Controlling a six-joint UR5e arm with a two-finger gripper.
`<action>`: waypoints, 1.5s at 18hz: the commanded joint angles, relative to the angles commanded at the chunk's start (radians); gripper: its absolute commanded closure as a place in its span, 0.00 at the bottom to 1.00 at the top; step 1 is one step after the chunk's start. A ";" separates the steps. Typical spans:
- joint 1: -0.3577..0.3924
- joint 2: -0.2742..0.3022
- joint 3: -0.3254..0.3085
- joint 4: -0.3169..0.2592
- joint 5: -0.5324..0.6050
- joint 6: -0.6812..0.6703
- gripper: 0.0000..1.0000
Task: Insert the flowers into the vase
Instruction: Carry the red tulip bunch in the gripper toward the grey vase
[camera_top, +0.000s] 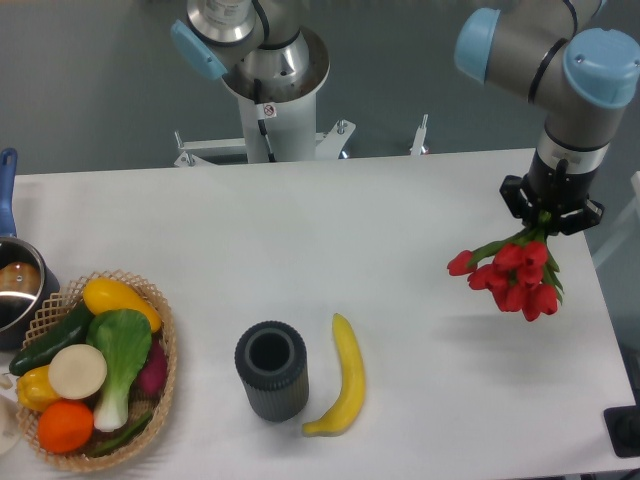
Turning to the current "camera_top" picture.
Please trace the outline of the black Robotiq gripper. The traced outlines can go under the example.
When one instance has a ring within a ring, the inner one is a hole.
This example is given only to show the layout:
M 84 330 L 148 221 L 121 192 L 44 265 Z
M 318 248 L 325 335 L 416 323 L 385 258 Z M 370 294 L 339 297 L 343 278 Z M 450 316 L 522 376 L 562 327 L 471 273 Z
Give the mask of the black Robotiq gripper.
M 590 198 L 598 164 L 576 168 L 569 158 L 545 160 L 535 151 L 523 177 L 507 175 L 500 195 L 523 225 L 551 223 L 550 235 L 573 235 L 600 224 L 604 205 Z

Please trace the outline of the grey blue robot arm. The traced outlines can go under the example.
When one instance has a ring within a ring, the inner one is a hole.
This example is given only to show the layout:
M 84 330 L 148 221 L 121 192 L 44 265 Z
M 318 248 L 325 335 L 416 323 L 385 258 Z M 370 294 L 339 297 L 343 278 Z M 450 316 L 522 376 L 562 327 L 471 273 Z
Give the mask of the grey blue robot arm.
M 603 206 L 589 188 L 639 81 L 639 46 L 593 29 L 599 1 L 523 1 L 503 13 L 476 10 L 454 62 L 546 111 L 527 174 L 500 188 L 526 226 L 571 235 L 597 225 Z M 252 163 L 319 160 L 338 146 L 316 134 L 316 94 L 329 72 L 322 40 L 301 21 L 298 1 L 191 1 L 171 38 L 200 75 L 236 97 Z

